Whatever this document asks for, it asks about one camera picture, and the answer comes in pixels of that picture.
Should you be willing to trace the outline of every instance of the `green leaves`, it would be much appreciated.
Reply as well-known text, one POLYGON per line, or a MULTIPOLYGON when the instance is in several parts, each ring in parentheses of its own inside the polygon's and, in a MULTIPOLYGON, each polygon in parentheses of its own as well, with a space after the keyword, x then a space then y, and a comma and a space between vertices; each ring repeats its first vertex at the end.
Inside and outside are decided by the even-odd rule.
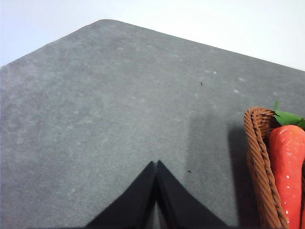
POLYGON ((305 118, 290 112, 278 110, 278 101, 274 105, 275 118, 281 125, 297 125, 305 129, 305 118))

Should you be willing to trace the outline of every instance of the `gray felt surface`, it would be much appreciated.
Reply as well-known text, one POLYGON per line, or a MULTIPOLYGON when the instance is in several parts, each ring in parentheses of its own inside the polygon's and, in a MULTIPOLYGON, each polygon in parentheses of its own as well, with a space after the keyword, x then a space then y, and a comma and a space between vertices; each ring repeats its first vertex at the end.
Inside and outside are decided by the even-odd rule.
POLYGON ((1 69, 2 228, 84 226, 158 159, 225 223, 257 225, 243 114, 276 99, 304 114, 304 78, 111 20, 9 63, 1 69))

